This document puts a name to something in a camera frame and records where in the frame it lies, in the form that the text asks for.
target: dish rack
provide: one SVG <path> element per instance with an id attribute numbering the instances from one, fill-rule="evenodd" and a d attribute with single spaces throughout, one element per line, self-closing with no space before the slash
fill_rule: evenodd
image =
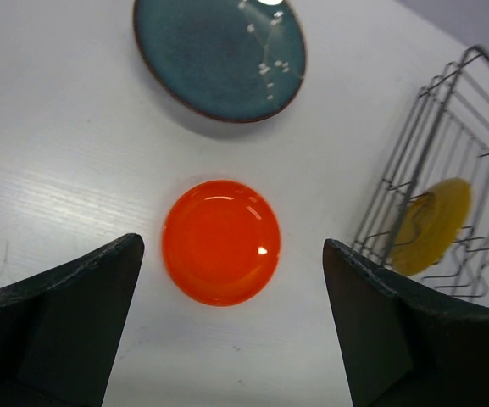
<path id="1" fill-rule="evenodd" d="M 453 177 L 472 186 L 466 223 L 442 258 L 412 278 L 489 306 L 489 52 L 480 46 L 419 90 L 353 248 L 392 268 L 390 254 L 407 207 L 428 187 Z"/>

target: yellow plate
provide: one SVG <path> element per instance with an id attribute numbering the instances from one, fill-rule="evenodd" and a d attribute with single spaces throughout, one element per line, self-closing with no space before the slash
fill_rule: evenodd
<path id="1" fill-rule="evenodd" d="M 413 276 L 434 265 L 457 238 L 470 200 L 470 184 L 451 178 L 410 204 L 391 252 L 393 268 L 403 276 Z"/>

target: teal plate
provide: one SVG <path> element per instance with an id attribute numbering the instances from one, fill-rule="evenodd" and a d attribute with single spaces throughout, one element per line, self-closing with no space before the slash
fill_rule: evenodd
<path id="1" fill-rule="evenodd" d="M 303 83 L 304 37 L 285 1 L 136 0 L 133 20 L 157 80 L 213 119 L 267 119 Z"/>

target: table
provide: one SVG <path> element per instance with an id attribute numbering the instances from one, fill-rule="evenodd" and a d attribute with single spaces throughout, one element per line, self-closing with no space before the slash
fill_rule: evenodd
<path id="1" fill-rule="evenodd" d="M 351 405 L 321 269 L 350 241 L 417 89 L 463 46 L 392 0 L 294 0 L 308 39 L 295 102 L 271 120 L 207 120 L 136 50 L 131 1 L 0 0 L 0 287 L 129 231 L 147 251 L 104 405 Z M 164 272 L 171 204 L 244 181 L 281 223 L 271 283 L 228 309 Z"/>

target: ceramic plate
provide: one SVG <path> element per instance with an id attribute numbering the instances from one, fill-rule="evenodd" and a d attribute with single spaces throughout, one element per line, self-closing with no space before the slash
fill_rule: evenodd
<path id="1" fill-rule="evenodd" d="M 167 216 L 165 266 L 189 297 L 216 306 L 257 294 L 275 272 L 281 236 L 275 214 L 253 189 L 210 181 L 186 192 Z"/>
<path id="2" fill-rule="evenodd" d="M 267 119 L 303 82 L 303 33 L 285 1 L 136 0 L 134 26 L 158 81 L 213 119 Z"/>
<path id="3" fill-rule="evenodd" d="M 430 187 L 406 211 L 391 253 L 393 268 L 413 276 L 442 258 L 464 226 L 471 186 L 451 178 Z"/>

